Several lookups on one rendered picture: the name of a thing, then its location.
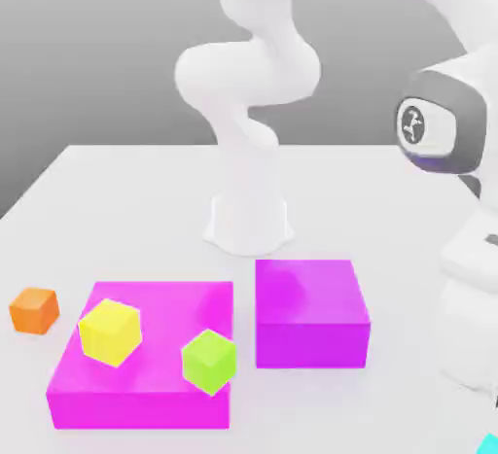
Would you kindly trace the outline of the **large purple box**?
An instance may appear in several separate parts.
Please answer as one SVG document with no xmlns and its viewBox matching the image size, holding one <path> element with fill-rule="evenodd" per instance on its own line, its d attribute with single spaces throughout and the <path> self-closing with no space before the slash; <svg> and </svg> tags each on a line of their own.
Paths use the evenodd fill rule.
<svg viewBox="0 0 498 454">
<path fill-rule="evenodd" d="M 371 318 L 349 260 L 256 261 L 258 368 L 363 368 Z"/>
</svg>

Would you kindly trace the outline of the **small yellow cube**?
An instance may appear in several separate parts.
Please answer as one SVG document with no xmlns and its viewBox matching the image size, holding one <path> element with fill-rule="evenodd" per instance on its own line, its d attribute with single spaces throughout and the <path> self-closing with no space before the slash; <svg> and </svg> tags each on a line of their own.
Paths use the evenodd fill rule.
<svg viewBox="0 0 498 454">
<path fill-rule="evenodd" d="M 140 310 L 104 298 L 78 323 L 85 356 L 117 368 L 143 341 Z"/>
</svg>

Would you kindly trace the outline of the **small green cube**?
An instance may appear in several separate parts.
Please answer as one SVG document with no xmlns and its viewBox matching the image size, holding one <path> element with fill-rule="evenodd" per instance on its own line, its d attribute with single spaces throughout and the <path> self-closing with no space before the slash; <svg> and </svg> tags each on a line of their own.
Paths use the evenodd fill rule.
<svg viewBox="0 0 498 454">
<path fill-rule="evenodd" d="M 185 380 L 214 397 L 236 373 L 236 346 L 227 337 L 205 329 L 181 350 Z"/>
</svg>

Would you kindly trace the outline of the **small orange cube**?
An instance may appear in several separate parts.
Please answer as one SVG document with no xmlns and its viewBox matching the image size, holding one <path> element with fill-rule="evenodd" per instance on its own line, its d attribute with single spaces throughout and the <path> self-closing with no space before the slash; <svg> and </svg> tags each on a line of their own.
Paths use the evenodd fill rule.
<svg viewBox="0 0 498 454">
<path fill-rule="evenodd" d="M 28 287 L 9 305 L 16 331 L 45 334 L 60 314 L 54 290 Z"/>
</svg>

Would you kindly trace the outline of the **large magenta box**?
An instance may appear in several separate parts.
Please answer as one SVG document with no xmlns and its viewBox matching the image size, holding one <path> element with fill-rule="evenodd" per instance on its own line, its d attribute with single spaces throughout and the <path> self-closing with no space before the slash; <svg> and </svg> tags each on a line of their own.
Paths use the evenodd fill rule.
<svg viewBox="0 0 498 454">
<path fill-rule="evenodd" d="M 119 367 L 84 355 L 72 332 L 46 397 L 56 428 L 225 429 L 231 389 L 210 397 L 186 381 L 181 350 L 205 329 L 232 336 L 233 284 L 101 281 L 84 307 L 104 298 L 140 311 L 143 341 Z"/>
</svg>

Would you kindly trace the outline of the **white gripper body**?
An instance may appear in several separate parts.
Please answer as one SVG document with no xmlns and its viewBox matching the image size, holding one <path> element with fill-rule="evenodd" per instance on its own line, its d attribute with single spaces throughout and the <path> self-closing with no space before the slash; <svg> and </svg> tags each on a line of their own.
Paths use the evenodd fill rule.
<svg viewBox="0 0 498 454">
<path fill-rule="evenodd" d="M 443 373 L 498 409 L 498 293 L 449 280 L 439 306 Z"/>
</svg>

